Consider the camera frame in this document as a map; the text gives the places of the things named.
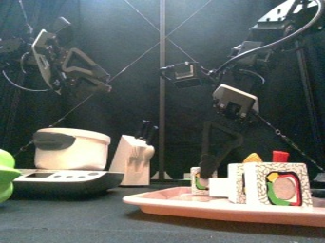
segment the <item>black backdrop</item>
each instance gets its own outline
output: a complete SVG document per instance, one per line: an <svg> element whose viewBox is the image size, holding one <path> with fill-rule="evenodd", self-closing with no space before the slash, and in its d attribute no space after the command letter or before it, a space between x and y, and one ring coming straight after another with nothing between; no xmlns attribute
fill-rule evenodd
<svg viewBox="0 0 325 243"><path fill-rule="evenodd" d="M249 28L284 1L267 0L166 0L166 64L196 60L212 69L227 60L231 50L241 44ZM110 160L122 134L134 135L142 119L160 124L160 1L153 0L53 0L23 1L27 20L39 31L50 29L57 17L63 16L74 26L78 47L113 75L113 93L93 97L70 114L59 126L94 130L113 138ZM26 31L19 1L0 3L0 37L21 37ZM310 72L312 76L315 112L324 142L324 31L307 38ZM22 75L19 65L2 65L11 78L25 86L46 88L37 70ZM296 141L303 150L323 164L324 146L315 150L308 104L297 66L296 54L283 56L267 75L260 90L261 114ZM2 92L2 148L14 154L31 140L35 131L47 127L84 100L74 95L54 92L37 93L15 89L0 77ZM181 178L201 155L204 121L213 119L213 87L204 85L177 89L166 84L166 148L165 169ZM257 123L245 136L245 143L227 158L241 162L259 152L271 160L272 150L288 150L291 161L307 161ZM19 168L34 167L34 145L17 156ZM153 174L158 170L158 153L152 162ZM318 172L310 165L311 174Z"/></svg>

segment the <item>metal pole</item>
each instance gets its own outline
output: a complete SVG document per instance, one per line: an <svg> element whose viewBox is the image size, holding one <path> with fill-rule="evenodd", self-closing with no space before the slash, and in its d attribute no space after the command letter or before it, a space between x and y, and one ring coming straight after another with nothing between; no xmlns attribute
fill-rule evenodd
<svg viewBox="0 0 325 243"><path fill-rule="evenodd" d="M165 42L165 0L161 0L161 67L166 66L166 42ZM165 79L161 78L160 98L160 179L165 179Z"/></svg>

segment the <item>white box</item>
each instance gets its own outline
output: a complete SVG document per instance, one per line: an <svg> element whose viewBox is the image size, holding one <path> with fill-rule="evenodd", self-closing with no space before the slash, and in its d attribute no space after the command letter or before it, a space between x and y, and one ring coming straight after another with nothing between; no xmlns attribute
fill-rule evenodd
<svg viewBox="0 0 325 243"><path fill-rule="evenodd" d="M306 163L245 163L247 204L312 207Z"/></svg>
<svg viewBox="0 0 325 243"><path fill-rule="evenodd" d="M35 140L35 144L46 145L37 148L35 165L45 170L104 170L108 165L112 138L102 133L73 129L45 128L37 134L45 133L47 139ZM65 149L55 147L61 141L51 140L51 136L67 135L75 138Z"/></svg>

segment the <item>small box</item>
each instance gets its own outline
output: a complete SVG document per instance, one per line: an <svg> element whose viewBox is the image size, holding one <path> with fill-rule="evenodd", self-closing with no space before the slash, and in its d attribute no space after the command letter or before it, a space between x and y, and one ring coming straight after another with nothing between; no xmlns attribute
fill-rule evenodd
<svg viewBox="0 0 325 243"><path fill-rule="evenodd" d="M190 168L190 189L193 195L209 195L209 180L200 178L200 167ZM213 178L217 178L217 172L213 173Z"/></svg>
<svg viewBox="0 0 325 243"><path fill-rule="evenodd" d="M245 163L247 204L312 207L306 163Z"/></svg>

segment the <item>white block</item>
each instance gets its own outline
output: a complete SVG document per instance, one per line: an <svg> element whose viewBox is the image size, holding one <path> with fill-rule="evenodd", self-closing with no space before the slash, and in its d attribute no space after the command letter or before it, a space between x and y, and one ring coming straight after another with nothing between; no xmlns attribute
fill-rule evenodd
<svg viewBox="0 0 325 243"><path fill-rule="evenodd" d="M209 193L211 196L229 197L229 179L211 178L209 179Z"/></svg>
<svg viewBox="0 0 325 243"><path fill-rule="evenodd" d="M110 172L125 173L122 186L150 184L150 159L156 149L134 136L122 135Z"/></svg>

